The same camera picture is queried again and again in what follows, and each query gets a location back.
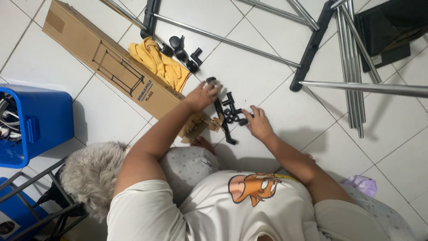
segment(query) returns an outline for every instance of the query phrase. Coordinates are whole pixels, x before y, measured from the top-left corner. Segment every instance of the purple plastic bag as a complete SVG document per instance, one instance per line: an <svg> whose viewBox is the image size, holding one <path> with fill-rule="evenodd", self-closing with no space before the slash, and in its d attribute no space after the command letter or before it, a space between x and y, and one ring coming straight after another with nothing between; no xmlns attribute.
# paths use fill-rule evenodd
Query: purple plastic bag
<svg viewBox="0 0 428 241"><path fill-rule="evenodd" d="M350 177L342 184L356 188L369 197L374 197L377 191L376 181L362 176Z"/></svg>

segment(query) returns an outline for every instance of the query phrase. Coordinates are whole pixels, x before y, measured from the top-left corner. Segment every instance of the person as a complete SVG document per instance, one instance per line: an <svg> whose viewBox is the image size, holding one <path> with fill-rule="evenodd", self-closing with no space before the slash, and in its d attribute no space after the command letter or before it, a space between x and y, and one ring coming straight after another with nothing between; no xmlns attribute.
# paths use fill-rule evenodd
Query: person
<svg viewBox="0 0 428 241"><path fill-rule="evenodd" d="M202 138L195 144L209 151L169 150L186 120L217 99L222 86L204 84L127 154L107 217L108 241L413 240L395 211L356 189L346 191L310 155L281 140L264 110L253 105L254 117L243 110L250 132L289 175L224 170ZM372 205L393 216L389 224L367 211Z"/></svg>

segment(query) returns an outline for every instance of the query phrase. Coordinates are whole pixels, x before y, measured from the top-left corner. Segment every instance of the white tile floor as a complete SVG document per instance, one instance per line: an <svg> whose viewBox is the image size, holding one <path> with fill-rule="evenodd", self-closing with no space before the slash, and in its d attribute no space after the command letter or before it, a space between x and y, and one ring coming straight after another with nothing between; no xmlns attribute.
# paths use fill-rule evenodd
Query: white tile floor
<svg viewBox="0 0 428 241"><path fill-rule="evenodd" d="M146 0L115 1L134 16L143 17ZM261 1L294 12L285 0ZM141 41L138 28L100 1L68 2L122 47ZM300 0L314 19L318 19L324 2ZM356 10L366 10L385 0L354 2ZM105 141L134 144L157 122L41 31L50 3L51 0L0 1L0 82L63 90L74 99L75 137L32 159L22 169L26 177L17 184L85 145ZM311 35L309 27L238 0L162 0L160 9L167 17L294 62L300 61ZM173 35L184 35L188 53L198 47L203 50L201 71L189 78L184 95L205 78L216 76L227 91L233 92L237 107L264 108L279 136L297 149L311 153L337 181L352 175L375 179L378 186L375 198L398 210L418 240L428 239L427 99L366 94L366 137L359 139L357 132L349 129L343 91L311 87L293 93L288 87L295 68L161 21L155 33L163 42ZM427 47L427 35L411 43L410 57L379 69L382 80L387 84L428 85ZM307 79L343 81L334 18ZM370 76L363 74L363 81L371 82ZM212 107L206 112L215 116ZM279 167L245 127L232 125L231 130L239 145L227 144L222 133L205 130L202 134L229 168L272 172ZM178 138L174 144L182 145ZM0 168L0 176L10 177L17 171ZM50 182L45 176L25 191L38 199ZM52 203L45 205L49 212L56 208ZM75 229L100 230L97 238L105 240L105 224L87 222ZM69 239L86 240L77 232L70 232Z"/></svg>

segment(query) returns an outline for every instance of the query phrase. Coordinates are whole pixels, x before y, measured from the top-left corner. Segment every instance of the blue plastic bin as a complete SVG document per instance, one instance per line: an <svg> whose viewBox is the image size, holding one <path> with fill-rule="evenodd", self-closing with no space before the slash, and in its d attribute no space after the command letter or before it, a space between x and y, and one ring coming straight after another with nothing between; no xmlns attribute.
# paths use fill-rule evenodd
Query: blue plastic bin
<svg viewBox="0 0 428 241"><path fill-rule="evenodd" d="M15 84L0 91L16 101L22 144L0 141L0 166L23 168L29 160L73 138L72 98L67 92Z"/></svg>

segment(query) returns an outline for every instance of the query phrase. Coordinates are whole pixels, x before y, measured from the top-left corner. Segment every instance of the sticker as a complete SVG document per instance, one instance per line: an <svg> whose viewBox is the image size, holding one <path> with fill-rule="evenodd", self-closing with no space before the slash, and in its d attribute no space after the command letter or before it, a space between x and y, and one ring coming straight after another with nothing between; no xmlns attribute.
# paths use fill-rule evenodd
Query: sticker
<svg viewBox="0 0 428 241"><path fill-rule="evenodd" d="M371 59L372 59L374 65L378 65L378 64L382 63L382 55L381 54L373 56L373 57L371 57Z"/></svg>
<svg viewBox="0 0 428 241"><path fill-rule="evenodd" d="M20 227L21 225L0 211L0 237L2 239L6 239Z"/></svg>

